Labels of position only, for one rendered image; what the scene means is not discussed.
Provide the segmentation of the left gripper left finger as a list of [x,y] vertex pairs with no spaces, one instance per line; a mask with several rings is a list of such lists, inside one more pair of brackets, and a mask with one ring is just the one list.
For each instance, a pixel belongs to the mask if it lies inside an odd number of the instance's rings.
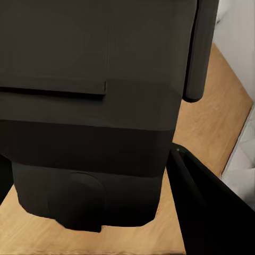
[[12,162],[0,154],[0,205],[14,184]]

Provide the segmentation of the digital camera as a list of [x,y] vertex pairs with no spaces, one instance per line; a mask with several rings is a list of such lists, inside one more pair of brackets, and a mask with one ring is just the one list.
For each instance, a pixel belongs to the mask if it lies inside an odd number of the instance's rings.
[[218,4],[0,0],[0,154],[27,213],[98,233],[155,219]]

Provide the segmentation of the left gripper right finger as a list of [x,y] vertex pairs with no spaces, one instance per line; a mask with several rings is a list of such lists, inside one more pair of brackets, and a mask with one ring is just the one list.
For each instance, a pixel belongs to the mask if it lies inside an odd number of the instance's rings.
[[255,255],[255,211],[187,148],[166,167],[186,255]]

